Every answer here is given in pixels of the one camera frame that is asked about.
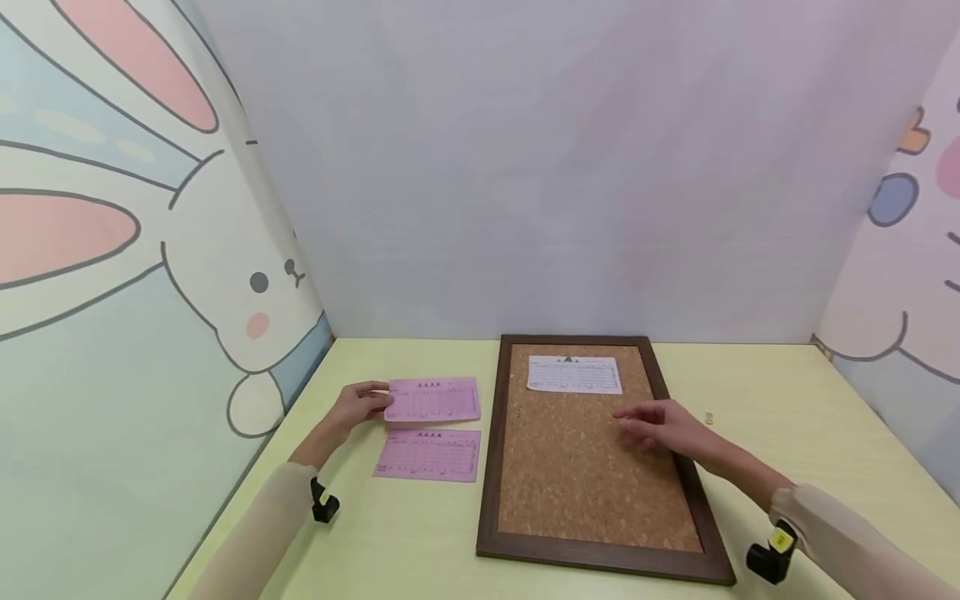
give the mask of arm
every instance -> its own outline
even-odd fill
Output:
[[[273,577],[310,514],[310,480],[363,420],[382,416],[392,399],[379,381],[346,386],[323,420],[276,468],[206,565],[190,600],[255,600]]]
[[[750,497],[770,521],[783,519],[797,547],[857,600],[960,600],[960,593],[901,552],[862,516],[816,488],[795,485],[696,420],[675,400],[617,411],[620,426],[645,449],[688,456]]]

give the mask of black clip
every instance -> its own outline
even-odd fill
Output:
[[[313,496],[313,520],[329,523],[340,510],[340,500],[326,493],[326,488],[320,485],[316,477],[310,480],[310,494]]]
[[[758,543],[750,546],[747,552],[747,567],[754,573],[776,585],[786,579],[786,571],[790,568],[790,557],[797,547],[797,532],[789,523],[780,519],[777,527],[764,548]]]

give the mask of small object on table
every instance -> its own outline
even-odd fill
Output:
[[[793,558],[793,551],[797,547],[797,532],[793,530],[790,523],[780,519],[767,544],[766,548],[758,543],[750,546],[750,551],[747,553],[747,568],[771,584],[777,585],[786,579],[790,559]]]
[[[388,421],[430,422],[480,419],[475,377],[391,379],[394,403],[383,412]]]
[[[330,495],[317,478],[310,480],[310,495],[313,496],[313,520],[318,523],[329,523],[340,510],[340,500]]]
[[[473,483],[479,456],[479,431],[395,429],[388,432],[373,476]]]
[[[611,356],[531,356],[527,387],[537,392],[623,394]]]

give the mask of light yellow table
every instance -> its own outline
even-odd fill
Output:
[[[834,494],[906,552],[960,587],[960,510],[814,347],[654,345],[673,397],[713,414],[724,436],[796,481]],[[354,433],[322,480],[343,505],[332,527],[300,532],[265,598],[604,600],[845,598],[806,557],[777,588],[746,570],[770,532],[735,488],[701,470],[739,583],[721,588],[474,556],[497,342],[338,340],[267,445],[170,597],[182,598],[256,491],[323,416],[340,388],[364,379],[476,375],[484,430],[476,484],[372,478],[377,425]]]

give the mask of cartoon rabbit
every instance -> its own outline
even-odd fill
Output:
[[[920,129],[922,109],[911,122],[817,337],[851,360],[899,351],[960,383],[960,137],[942,134],[960,131],[960,114],[953,102],[933,108],[927,117],[945,127],[933,135]]]
[[[245,373],[228,402],[230,426],[244,437],[270,432],[284,409],[269,369],[322,308],[243,110],[203,39],[169,0],[0,0],[0,19],[67,76],[197,160],[172,188],[0,141],[8,238],[0,242],[0,340],[163,268]]]

